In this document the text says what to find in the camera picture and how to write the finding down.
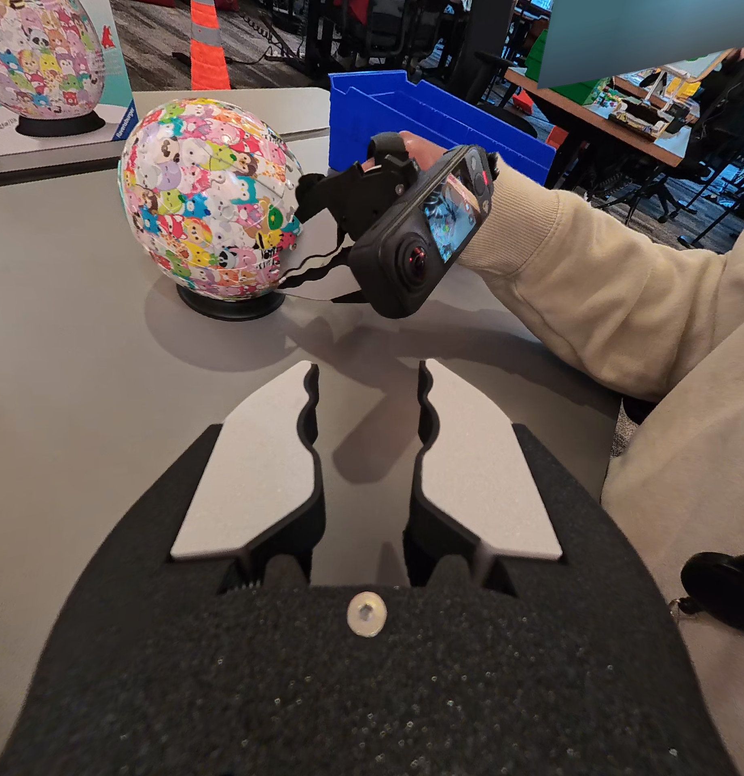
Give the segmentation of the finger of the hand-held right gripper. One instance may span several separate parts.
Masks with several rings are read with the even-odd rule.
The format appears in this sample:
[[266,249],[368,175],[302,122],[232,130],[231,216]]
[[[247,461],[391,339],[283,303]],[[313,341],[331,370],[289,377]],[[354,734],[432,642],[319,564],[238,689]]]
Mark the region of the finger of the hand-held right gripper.
[[347,241],[321,253],[318,247],[299,243],[283,258],[283,278],[323,278],[332,269],[347,265],[347,257],[353,246],[352,241]]
[[332,302],[359,292],[359,285],[348,266],[329,263],[303,266],[285,272],[279,292],[299,299]]

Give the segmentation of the black ball stand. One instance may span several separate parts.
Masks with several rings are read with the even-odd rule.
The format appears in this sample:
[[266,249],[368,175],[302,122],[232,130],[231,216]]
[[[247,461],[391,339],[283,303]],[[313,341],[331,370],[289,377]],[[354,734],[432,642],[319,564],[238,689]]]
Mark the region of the black ball stand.
[[233,323],[255,321],[269,316],[276,312],[286,299],[285,294],[276,292],[245,299],[215,299],[184,286],[176,286],[176,291],[183,303],[198,314],[212,320]]

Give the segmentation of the blue divided plastic bin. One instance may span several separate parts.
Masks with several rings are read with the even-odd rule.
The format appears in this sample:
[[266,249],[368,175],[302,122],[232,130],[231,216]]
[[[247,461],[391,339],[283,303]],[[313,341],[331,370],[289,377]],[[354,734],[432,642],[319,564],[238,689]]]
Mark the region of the blue divided plastic bin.
[[552,147],[432,84],[410,82],[404,71],[332,74],[330,80],[331,170],[367,160],[373,136],[409,131],[443,148],[476,144],[535,182],[547,180]]

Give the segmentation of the orange traffic cone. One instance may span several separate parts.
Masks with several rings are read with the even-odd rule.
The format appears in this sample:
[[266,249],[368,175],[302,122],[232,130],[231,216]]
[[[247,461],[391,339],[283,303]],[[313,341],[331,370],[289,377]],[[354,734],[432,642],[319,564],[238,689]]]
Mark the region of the orange traffic cone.
[[191,1],[190,76],[194,91],[228,91],[231,82],[214,1]]

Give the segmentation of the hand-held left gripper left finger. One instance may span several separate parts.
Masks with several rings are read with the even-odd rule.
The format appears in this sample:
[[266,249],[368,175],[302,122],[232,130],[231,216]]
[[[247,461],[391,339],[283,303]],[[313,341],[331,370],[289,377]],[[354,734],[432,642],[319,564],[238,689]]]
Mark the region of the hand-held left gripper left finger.
[[318,438],[319,366],[300,361],[250,393],[223,420],[170,550],[173,562],[242,561],[264,582],[278,557],[306,584],[326,530]]

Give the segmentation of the wooden desk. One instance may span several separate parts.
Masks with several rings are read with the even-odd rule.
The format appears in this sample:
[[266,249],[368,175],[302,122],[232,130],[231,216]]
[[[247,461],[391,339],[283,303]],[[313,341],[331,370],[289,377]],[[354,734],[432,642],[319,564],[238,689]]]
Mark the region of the wooden desk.
[[569,115],[572,122],[579,121],[592,130],[613,137],[664,165],[676,167],[687,154],[690,127],[684,127],[677,134],[664,135],[656,141],[651,141],[624,124],[610,120],[608,109],[596,108],[594,105],[579,105],[550,89],[539,89],[537,83],[527,78],[520,67],[509,68],[505,73],[505,80],[525,90],[534,102],[546,103],[553,109],[557,108]]

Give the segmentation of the black office chair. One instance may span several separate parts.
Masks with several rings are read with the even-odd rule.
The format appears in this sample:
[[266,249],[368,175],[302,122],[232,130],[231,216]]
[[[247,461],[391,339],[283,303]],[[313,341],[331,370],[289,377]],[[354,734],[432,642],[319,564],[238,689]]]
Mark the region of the black office chair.
[[473,106],[479,107],[484,112],[494,118],[503,121],[506,124],[516,128],[531,137],[538,138],[536,128],[522,115],[507,110],[506,105],[510,102],[513,95],[519,89],[514,83],[509,83],[499,104],[491,104],[485,96],[493,91],[493,84],[501,78],[505,80],[507,71],[513,66],[513,62],[503,57],[483,51],[474,52],[474,58],[478,63],[478,70],[474,75],[465,101]]

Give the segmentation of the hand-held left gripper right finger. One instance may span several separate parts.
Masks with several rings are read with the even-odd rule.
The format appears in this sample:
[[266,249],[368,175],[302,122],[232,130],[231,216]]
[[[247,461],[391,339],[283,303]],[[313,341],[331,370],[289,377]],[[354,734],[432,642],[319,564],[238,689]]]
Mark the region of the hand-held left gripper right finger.
[[404,558],[425,587],[445,558],[463,559],[481,587],[511,587],[506,559],[564,558],[507,414],[446,366],[418,366],[418,438]]

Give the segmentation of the colourful puzzle ball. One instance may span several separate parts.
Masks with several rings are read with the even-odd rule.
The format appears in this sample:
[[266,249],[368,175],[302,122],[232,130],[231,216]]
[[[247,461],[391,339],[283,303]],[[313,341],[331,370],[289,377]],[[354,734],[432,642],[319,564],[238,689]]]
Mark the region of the colourful puzzle ball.
[[274,292],[301,232],[303,174],[287,143],[238,106],[157,106],[126,140],[118,185],[135,239],[180,292],[244,303]]

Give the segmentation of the printed puzzle box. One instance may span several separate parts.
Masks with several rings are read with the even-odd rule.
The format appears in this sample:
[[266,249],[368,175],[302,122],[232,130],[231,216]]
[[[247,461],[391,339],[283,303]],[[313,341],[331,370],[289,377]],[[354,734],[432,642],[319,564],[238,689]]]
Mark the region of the printed puzzle box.
[[108,1],[0,1],[0,158],[125,141],[137,111]]

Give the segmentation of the person's right forearm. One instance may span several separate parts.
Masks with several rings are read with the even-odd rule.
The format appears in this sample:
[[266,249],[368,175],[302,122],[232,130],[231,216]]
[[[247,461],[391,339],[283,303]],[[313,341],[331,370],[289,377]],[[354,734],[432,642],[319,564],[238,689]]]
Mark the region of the person's right forearm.
[[744,230],[723,255],[678,250],[497,168],[492,211],[460,263],[553,354],[650,402],[707,363],[718,381],[744,380]]

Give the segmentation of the person's right hand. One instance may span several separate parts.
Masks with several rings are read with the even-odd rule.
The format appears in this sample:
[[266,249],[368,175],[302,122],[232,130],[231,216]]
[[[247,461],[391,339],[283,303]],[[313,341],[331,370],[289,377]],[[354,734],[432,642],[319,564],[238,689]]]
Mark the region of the person's right hand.
[[416,166],[418,175],[426,175],[429,180],[435,179],[435,174],[428,170],[434,165],[439,167],[448,150],[409,131],[401,131],[398,136]]

